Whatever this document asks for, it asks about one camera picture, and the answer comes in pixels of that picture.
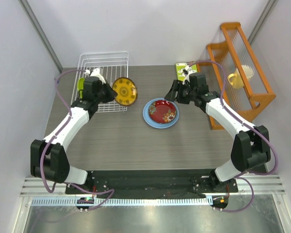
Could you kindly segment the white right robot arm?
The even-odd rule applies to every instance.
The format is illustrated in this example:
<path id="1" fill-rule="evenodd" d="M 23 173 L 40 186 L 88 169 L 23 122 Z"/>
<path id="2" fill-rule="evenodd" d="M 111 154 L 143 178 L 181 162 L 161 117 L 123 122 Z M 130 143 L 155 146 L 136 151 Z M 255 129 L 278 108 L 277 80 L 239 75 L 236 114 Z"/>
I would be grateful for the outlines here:
<path id="1" fill-rule="evenodd" d="M 210 92 L 204 74 L 192 73 L 185 81 L 173 80 L 164 98 L 181 104 L 193 102 L 218 121 L 234 140 L 230 159 L 210 172 L 209 185 L 213 191 L 222 191 L 236 176 L 270 161 L 271 148 L 266 127 L 248 122 L 231 109 L 217 92 Z"/>

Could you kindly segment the lime green plate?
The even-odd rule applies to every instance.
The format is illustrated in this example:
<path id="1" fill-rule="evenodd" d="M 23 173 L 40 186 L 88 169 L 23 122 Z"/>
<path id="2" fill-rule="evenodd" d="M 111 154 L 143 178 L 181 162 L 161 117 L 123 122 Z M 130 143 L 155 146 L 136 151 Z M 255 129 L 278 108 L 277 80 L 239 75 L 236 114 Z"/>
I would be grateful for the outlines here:
<path id="1" fill-rule="evenodd" d="M 85 78 L 80 78 L 77 83 L 77 91 L 80 99 L 83 98 L 84 81 Z"/>

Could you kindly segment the red floral plate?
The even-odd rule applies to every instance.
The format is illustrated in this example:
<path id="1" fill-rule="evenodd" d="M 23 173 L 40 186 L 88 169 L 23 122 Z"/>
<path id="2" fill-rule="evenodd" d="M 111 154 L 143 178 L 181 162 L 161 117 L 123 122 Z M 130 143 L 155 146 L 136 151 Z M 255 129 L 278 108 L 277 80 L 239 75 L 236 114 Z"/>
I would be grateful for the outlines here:
<path id="1" fill-rule="evenodd" d="M 173 122 L 178 116 L 176 106 L 167 100 L 154 100 L 148 108 L 148 115 L 151 120 L 159 124 Z"/>

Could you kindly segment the light blue plate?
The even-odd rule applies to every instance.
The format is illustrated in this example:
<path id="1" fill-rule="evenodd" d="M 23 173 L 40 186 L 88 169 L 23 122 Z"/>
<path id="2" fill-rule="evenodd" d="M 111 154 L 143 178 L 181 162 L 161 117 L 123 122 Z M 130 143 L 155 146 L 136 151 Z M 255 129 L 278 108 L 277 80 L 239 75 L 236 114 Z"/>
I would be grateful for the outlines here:
<path id="1" fill-rule="evenodd" d="M 173 126 L 173 125 L 177 122 L 177 120 L 179 119 L 179 110 L 178 110 L 178 107 L 174 104 L 174 105 L 176 106 L 177 111 L 178 111 L 178 116 L 176 117 L 176 119 L 175 119 L 173 122 L 171 122 L 171 123 L 167 123 L 167 124 L 159 124 L 159 123 L 156 123 L 156 122 L 154 122 L 153 120 L 151 120 L 150 117 L 149 117 L 149 115 L 148 115 L 148 108 L 149 108 L 149 106 L 150 106 L 150 103 L 151 103 L 152 101 L 154 101 L 154 100 L 164 100 L 164 99 L 163 99 L 163 98 L 156 98 L 156 99 L 153 99 L 153 100 L 149 101 L 149 102 L 144 106 L 144 109 L 143 109 L 143 118 L 144 118 L 145 122 L 146 122 L 149 126 L 151 126 L 151 127 L 153 127 L 153 128 L 156 128 L 156 129 L 166 129 L 166 128 L 169 128 L 169 127 Z"/>

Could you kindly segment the yellow patterned plate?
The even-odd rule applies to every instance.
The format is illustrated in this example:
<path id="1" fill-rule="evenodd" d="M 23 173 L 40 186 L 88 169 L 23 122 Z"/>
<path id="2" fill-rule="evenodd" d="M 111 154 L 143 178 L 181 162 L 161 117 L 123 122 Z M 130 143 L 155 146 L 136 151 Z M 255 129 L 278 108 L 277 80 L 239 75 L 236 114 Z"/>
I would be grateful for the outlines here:
<path id="1" fill-rule="evenodd" d="M 116 79 L 112 89 L 117 93 L 115 101 L 122 106 L 131 106 L 138 98 L 137 87 L 129 78 L 121 77 Z"/>

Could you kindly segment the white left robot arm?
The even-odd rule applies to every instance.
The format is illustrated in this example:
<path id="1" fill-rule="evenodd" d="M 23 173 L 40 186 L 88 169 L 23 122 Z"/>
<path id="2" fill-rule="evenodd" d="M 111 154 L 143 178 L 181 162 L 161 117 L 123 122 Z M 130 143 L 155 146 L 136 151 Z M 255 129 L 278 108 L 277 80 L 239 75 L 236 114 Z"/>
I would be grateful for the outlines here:
<path id="1" fill-rule="evenodd" d="M 31 175 L 55 183 L 74 183 L 84 194 L 93 190 L 88 171 L 70 165 L 66 150 L 79 130 L 89 122 L 101 103 L 113 101 L 117 93 L 100 74 L 85 78 L 80 97 L 55 130 L 31 144 Z"/>

